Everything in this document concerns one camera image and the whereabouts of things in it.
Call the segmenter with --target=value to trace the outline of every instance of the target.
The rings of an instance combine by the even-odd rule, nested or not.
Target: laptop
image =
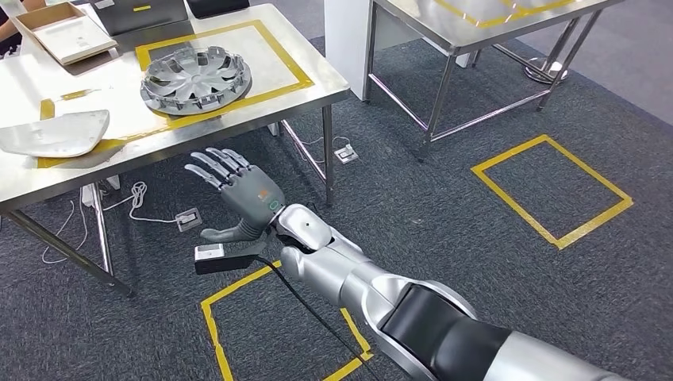
[[[110,36],[185,21],[184,0],[89,0]]]

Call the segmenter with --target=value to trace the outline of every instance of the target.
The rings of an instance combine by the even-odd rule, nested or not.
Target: black cable
[[[266,264],[268,267],[270,267],[271,270],[273,270],[273,272],[280,278],[283,284],[285,284],[285,287],[287,287],[287,289],[290,290],[292,295],[294,295],[294,297],[297,298],[297,300],[302,305],[304,305],[304,307],[320,322],[320,324],[322,324],[322,326],[324,326],[334,337],[336,337],[341,342],[341,344],[343,344],[344,347],[346,347],[362,363],[362,365],[364,365],[364,367],[371,373],[371,375],[374,377],[376,381],[381,381],[381,379],[376,375],[376,373],[374,373],[374,371],[369,367],[369,365],[367,365],[367,362],[365,362],[362,356],[355,349],[353,349],[353,347],[351,347],[351,345],[348,342],[346,342],[346,340],[344,340],[341,336],[339,336],[339,333],[337,333],[337,331],[334,330],[334,328],[330,327],[327,321],[325,321],[311,306],[309,306],[309,303],[307,303],[306,300],[304,300],[304,298],[302,298],[302,296],[299,295],[299,293],[294,289],[294,287],[292,287],[290,282],[288,282],[287,279],[285,279],[283,273],[280,272],[280,270],[276,266],[274,266],[273,263],[271,263],[269,260],[265,258],[262,258],[261,256],[256,256],[255,260],[263,264]]]

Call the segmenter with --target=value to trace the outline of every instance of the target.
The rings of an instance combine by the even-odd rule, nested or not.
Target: power outlet
[[[359,157],[356,150],[354,150],[350,144],[346,144],[342,149],[334,151],[334,155],[336,155],[337,159],[343,164],[349,163]]]
[[[94,185],[89,184],[82,187],[82,204],[90,208],[94,207]]]
[[[175,220],[178,223],[178,229],[180,232],[186,232],[187,230],[195,228],[203,223],[201,214],[199,214],[198,209],[196,208],[189,209],[188,211],[176,215]]]

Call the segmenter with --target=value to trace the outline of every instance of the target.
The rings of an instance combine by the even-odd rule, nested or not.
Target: robotic arm
[[[240,215],[231,229],[205,229],[218,244],[195,251],[197,273],[245,268],[265,243],[223,256],[222,243],[254,241],[264,231],[283,243],[287,273],[331,304],[345,307],[373,331],[380,350],[412,379],[432,381],[625,381],[550,344],[477,320],[470,304],[451,288],[391,274],[305,206],[285,205],[279,187],[231,150],[192,154],[224,178],[185,168],[217,188]]]

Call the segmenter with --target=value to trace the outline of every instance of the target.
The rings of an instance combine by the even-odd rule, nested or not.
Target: person's arm
[[[38,10],[39,8],[44,8],[44,0],[24,0],[23,6],[29,12],[31,10]],[[4,24],[0,25],[0,41],[4,41],[12,37],[17,32],[17,27],[14,26],[14,23],[11,20],[7,20]]]

